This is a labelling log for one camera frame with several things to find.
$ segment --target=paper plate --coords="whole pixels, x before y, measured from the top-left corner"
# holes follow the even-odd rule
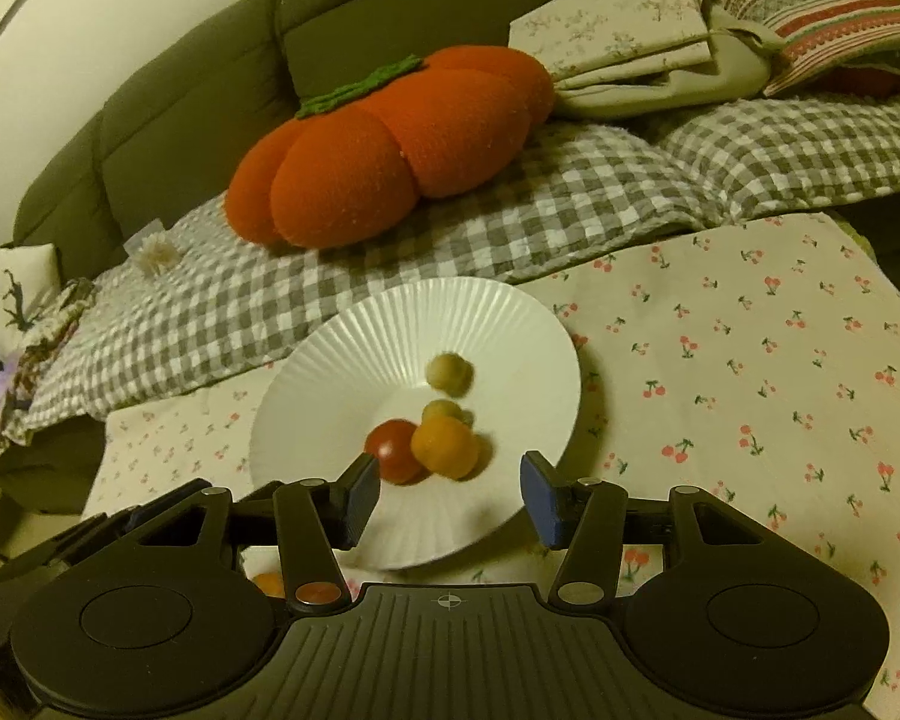
[[[382,483],[360,545],[342,565],[394,570],[463,549],[519,512],[519,463],[536,449],[556,463],[580,405],[580,368],[567,331],[520,290],[477,278],[415,282],[351,306],[290,355],[258,410],[250,440],[255,488],[271,480],[336,479],[376,425],[419,423],[431,400],[427,363],[457,352],[474,367],[460,400],[493,456],[470,479],[431,475]]]

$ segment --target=cherry print tablecloth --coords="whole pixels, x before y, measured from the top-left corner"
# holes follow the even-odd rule
[[[580,356],[566,455],[634,497],[711,490],[866,586],[890,653],[868,707],[900,717],[900,295],[826,215],[788,215],[618,252],[530,282]],[[116,512],[203,476],[250,492],[253,415],[279,363],[113,413],[86,514]],[[458,555],[362,581],[535,581],[559,553],[525,514]],[[272,550],[247,570],[275,568]],[[659,570],[626,548],[621,592]]]

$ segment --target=white wall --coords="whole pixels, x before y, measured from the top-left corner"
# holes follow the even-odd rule
[[[237,0],[27,0],[0,35],[0,244],[46,162],[132,71]]]

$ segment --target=white pillow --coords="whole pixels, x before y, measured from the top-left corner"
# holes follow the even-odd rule
[[[39,307],[60,293],[56,250],[0,248],[0,361],[21,346],[26,330],[39,318]]]

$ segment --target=floor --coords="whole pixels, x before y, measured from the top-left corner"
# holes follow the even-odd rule
[[[0,492],[0,552],[15,557],[78,521],[78,514],[26,512]]]

